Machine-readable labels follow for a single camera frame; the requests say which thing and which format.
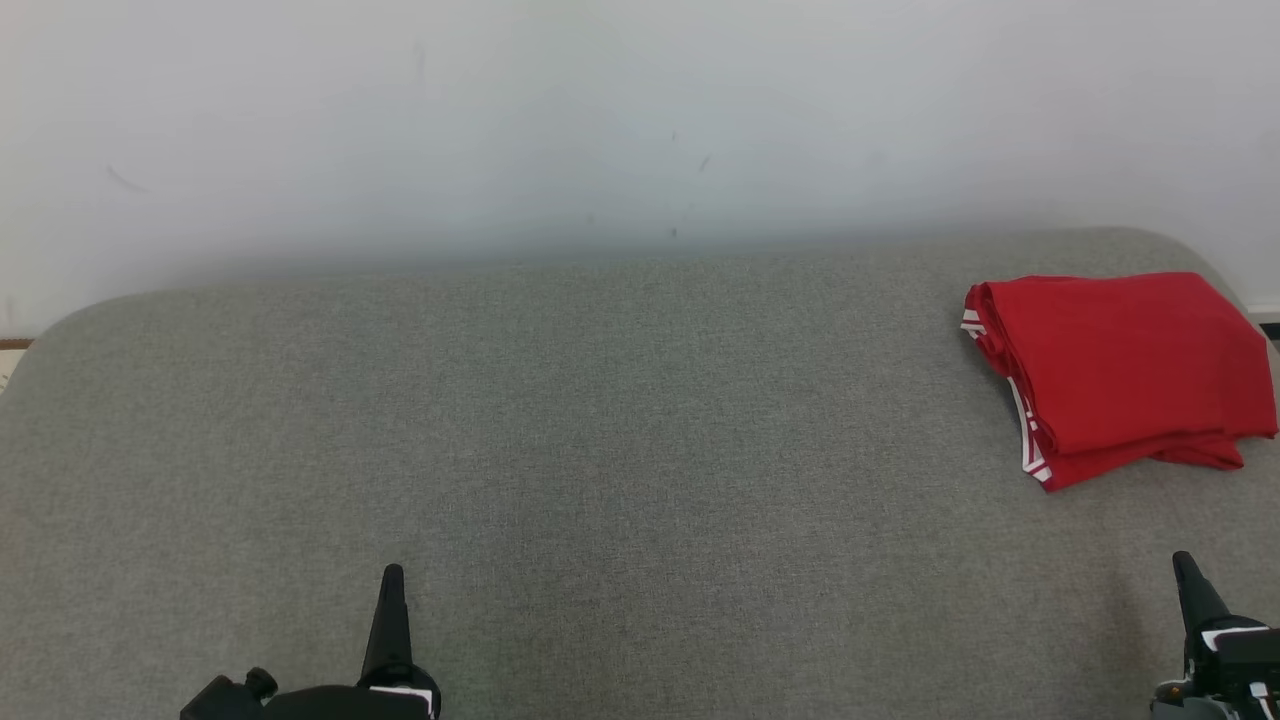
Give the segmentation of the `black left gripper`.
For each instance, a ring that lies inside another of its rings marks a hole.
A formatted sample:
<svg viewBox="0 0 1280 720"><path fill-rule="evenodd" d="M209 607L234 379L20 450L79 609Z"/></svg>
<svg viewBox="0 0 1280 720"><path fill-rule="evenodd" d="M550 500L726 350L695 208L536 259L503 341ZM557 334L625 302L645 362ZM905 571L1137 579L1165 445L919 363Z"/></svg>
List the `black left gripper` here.
<svg viewBox="0 0 1280 720"><path fill-rule="evenodd" d="M316 685L275 696L265 719L439 719L438 688L415 687L404 570L384 568L360 685Z"/></svg>

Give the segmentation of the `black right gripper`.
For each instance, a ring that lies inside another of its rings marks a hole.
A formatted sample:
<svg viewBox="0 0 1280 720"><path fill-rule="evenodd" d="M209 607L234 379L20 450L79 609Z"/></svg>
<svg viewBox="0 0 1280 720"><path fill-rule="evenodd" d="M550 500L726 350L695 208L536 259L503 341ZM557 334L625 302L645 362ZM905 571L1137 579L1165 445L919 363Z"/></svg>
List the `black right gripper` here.
<svg viewBox="0 0 1280 720"><path fill-rule="evenodd" d="M1172 555L1193 693L1224 702L1276 700L1279 630L1233 614L1187 551Z"/></svg>

